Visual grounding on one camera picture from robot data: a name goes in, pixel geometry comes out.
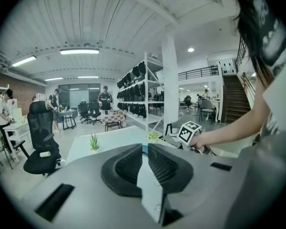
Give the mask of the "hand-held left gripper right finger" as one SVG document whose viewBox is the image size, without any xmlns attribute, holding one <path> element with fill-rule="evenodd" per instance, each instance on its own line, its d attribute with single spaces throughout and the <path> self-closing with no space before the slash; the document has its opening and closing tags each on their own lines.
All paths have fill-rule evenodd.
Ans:
<svg viewBox="0 0 286 229">
<path fill-rule="evenodd" d="M 193 166 L 160 144 L 148 144 L 148 164 L 163 193 L 183 191 L 194 176 Z"/>
</svg>

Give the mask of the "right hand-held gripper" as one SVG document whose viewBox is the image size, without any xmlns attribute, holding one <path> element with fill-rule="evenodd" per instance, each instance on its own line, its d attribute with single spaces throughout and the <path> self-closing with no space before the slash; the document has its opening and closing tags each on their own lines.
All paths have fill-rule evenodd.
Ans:
<svg viewBox="0 0 286 229">
<path fill-rule="evenodd" d="M 190 146 L 190 142 L 195 135 L 201 134 L 202 126 L 194 123 L 193 121 L 186 122 L 182 124 L 179 129 L 177 139 L 181 142 L 181 147 L 183 150 L 194 151 L 198 154 L 203 155 L 216 155 L 209 146 L 201 147 L 197 149 L 194 146 Z"/>
</svg>

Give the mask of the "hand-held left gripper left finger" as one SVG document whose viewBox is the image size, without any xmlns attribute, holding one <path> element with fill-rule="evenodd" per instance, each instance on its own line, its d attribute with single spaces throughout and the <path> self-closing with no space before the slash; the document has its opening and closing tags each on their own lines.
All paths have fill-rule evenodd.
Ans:
<svg viewBox="0 0 286 229">
<path fill-rule="evenodd" d="M 142 144 L 127 146 L 127 150 L 109 158 L 101 168 L 103 182 L 119 196 L 141 197 L 142 190 L 137 187 L 141 169 Z"/>
</svg>

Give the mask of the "person's right hand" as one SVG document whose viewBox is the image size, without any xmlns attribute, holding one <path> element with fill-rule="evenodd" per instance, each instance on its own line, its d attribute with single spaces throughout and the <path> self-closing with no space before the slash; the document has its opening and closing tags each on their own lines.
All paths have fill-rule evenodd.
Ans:
<svg viewBox="0 0 286 229">
<path fill-rule="evenodd" d="M 207 138 L 206 133 L 194 135 L 193 138 L 191 139 L 190 146 L 195 148 L 195 149 L 200 149 L 204 145 L 207 145 L 207 139 L 206 138 Z"/>
</svg>

